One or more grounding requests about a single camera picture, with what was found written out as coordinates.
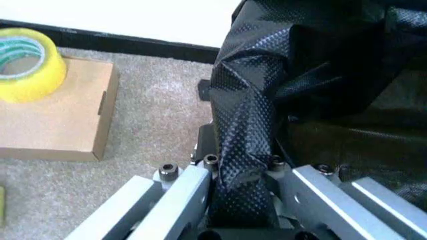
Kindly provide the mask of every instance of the black baseboard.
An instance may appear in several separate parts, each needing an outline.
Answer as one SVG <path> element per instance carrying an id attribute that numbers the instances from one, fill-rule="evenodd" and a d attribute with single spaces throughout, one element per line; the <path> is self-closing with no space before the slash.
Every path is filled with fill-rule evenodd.
<path id="1" fill-rule="evenodd" d="M 2 28 L 44 33 L 58 47 L 136 54 L 213 64 L 219 48 L 0 19 Z"/>

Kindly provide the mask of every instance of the cardboard lid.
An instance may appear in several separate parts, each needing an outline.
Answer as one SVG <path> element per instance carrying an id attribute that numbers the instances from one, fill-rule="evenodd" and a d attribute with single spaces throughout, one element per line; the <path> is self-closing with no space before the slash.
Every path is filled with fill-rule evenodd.
<path id="1" fill-rule="evenodd" d="M 114 66 L 86 59 L 64 60 L 67 76 L 51 95 L 30 103 L 0 101 L 0 148 L 93 150 L 100 105 Z"/>

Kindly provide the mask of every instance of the silver metal bar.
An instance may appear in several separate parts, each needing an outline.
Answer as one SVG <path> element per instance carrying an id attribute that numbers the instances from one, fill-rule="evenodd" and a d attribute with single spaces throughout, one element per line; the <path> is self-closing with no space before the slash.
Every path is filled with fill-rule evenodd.
<path id="1" fill-rule="evenodd" d="M 184 228 L 196 227 L 206 210 L 211 175 L 189 165 L 128 240 L 177 239 Z"/>
<path id="2" fill-rule="evenodd" d="M 306 229 L 328 227 L 346 240 L 403 239 L 309 165 L 286 174 L 280 192 L 285 208 Z"/>
<path id="3" fill-rule="evenodd" d="M 162 194 L 160 182 L 133 176 L 65 239 L 124 239 Z"/>
<path id="4" fill-rule="evenodd" d="M 427 214 L 371 178 L 341 188 L 406 239 L 427 239 Z"/>

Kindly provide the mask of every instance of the clear packing tape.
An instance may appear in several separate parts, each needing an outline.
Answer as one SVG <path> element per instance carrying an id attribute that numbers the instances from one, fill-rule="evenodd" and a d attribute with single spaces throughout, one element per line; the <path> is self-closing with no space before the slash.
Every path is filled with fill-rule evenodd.
<path id="1" fill-rule="evenodd" d="M 7 65 L 33 57 L 37 63 L 19 73 L 5 73 Z M 54 42 L 26 28 L 0 29 L 0 100 L 32 102 L 54 92 L 64 81 L 67 67 Z"/>

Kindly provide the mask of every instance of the white wall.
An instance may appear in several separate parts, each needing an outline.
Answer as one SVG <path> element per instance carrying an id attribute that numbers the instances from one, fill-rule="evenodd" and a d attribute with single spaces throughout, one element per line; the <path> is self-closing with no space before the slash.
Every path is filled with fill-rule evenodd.
<path id="1" fill-rule="evenodd" d="M 0 0 L 0 19 L 221 47 L 241 0 Z"/>

